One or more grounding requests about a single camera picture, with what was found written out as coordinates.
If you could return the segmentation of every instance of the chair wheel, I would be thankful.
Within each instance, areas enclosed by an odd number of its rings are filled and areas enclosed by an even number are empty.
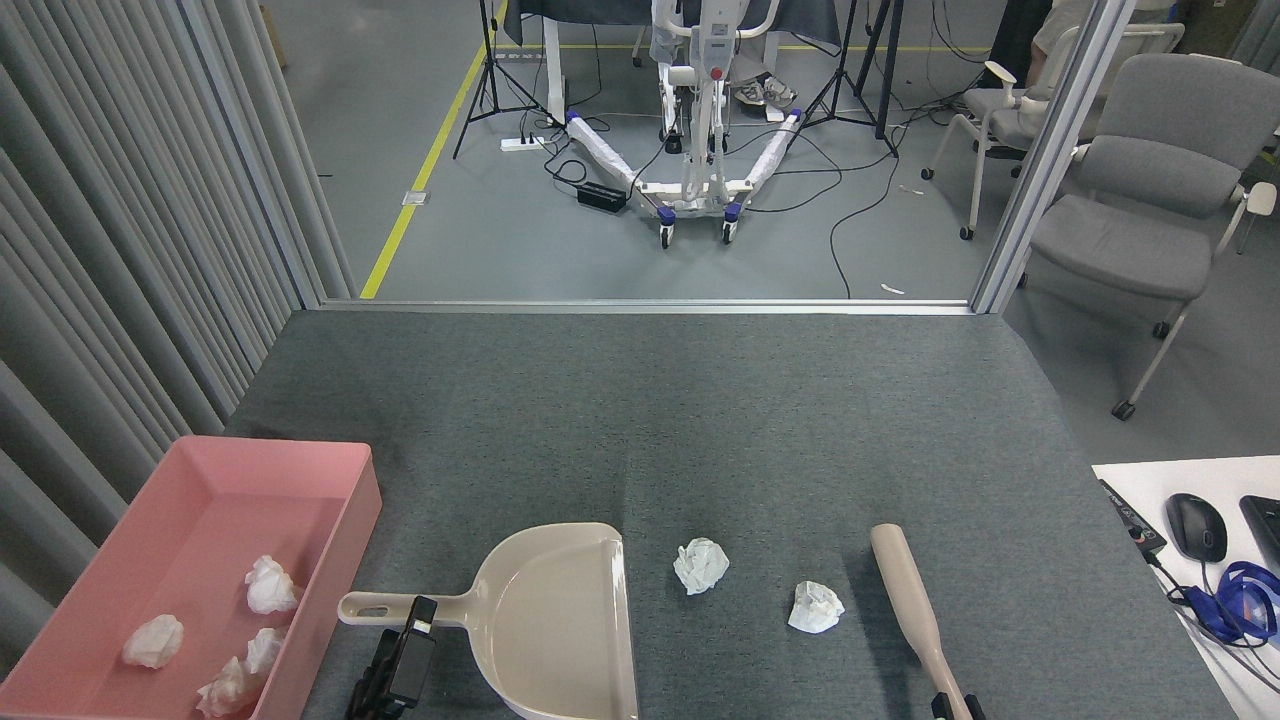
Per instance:
[[[1119,405],[1111,409],[1111,415],[1114,415],[1115,419],[1120,421],[1133,418],[1133,413],[1134,413],[1134,406],[1128,400],[1121,400]]]

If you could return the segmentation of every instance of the black mouse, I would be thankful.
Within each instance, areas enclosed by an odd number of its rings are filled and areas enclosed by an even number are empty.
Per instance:
[[[1204,562],[1226,557],[1226,523],[1204,498],[1180,492],[1165,502],[1165,515],[1179,552]]]

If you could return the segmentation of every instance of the yellow floor line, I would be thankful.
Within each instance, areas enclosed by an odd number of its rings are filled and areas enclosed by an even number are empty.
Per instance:
[[[507,13],[507,3],[503,1],[502,8],[498,9],[498,22],[502,22],[502,17]],[[426,181],[431,177],[431,170],[435,169],[435,163],[440,159],[440,154],[444,152],[444,145],[449,140],[449,135],[453,132],[453,124],[458,119],[458,113],[462,110],[462,102],[466,101],[468,91],[471,90],[471,83],[475,82],[476,74],[480,72],[480,65],[484,63],[484,45],[476,49],[475,58],[471,59],[471,67],[467,68],[467,74],[462,78],[462,85],[458,86],[458,92],[453,96],[453,104],[449,105],[449,111],[444,114],[444,122],[440,124],[439,132],[435,133],[435,141],[431,143],[431,150],[428,151],[426,159],[422,160],[422,168],[417,172],[417,177],[413,178],[413,187],[411,190],[421,191],[426,187]],[[399,215],[396,218],[396,224],[392,225],[390,234],[387,236],[387,243],[383,245],[383,251],[378,254],[378,261],[374,263],[374,269],[369,273],[369,279],[365,281],[365,288],[360,291],[360,297],[362,300],[372,300],[378,297],[378,291],[383,286],[383,279],[387,278],[387,270],[392,265],[392,260],[396,258],[396,251],[399,250],[401,240],[404,238],[404,231],[408,229],[410,220],[413,219],[413,211],[417,210],[417,205],[404,205],[401,208]]]

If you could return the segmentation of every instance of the patient lift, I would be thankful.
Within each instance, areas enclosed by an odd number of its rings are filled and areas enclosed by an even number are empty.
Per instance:
[[[739,40],[760,36],[773,26],[780,0],[769,0],[764,22],[750,29],[739,24],[746,14],[749,0],[703,0],[698,24],[685,27],[677,10],[678,0],[653,0],[654,42],[660,38],[689,38],[687,65],[658,63],[658,85],[662,94],[663,137],[667,149],[685,151],[681,182],[641,182],[639,173],[622,159],[575,111],[566,115],[570,137],[582,143],[591,158],[611,176],[622,182],[628,196],[639,196],[643,206],[658,218],[662,247],[671,247],[677,215],[722,215],[721,240],[733,241],[742,205],[755,195],[782,161],[791,136],[800,129],[801,111],[791,110],[773,132],[764,151],[744,179],[724,174],[724,113],[728,110],[727,82]],[[681,140],[677,87],[689,87],[690,133]]]

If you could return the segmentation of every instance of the pink plastic bin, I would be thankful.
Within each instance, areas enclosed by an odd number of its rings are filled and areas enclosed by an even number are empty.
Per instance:
[[[288,625],[257,705],[228,717],[298,717],[381,506],[367,445],[180,438],[0,685],[0,716],[197,720],[196,688],[260,628]],[[250,611],[261,555],[305,588],[297,610]],[[160,670],[120,662],[164,612],[186,626],[178,655]]]

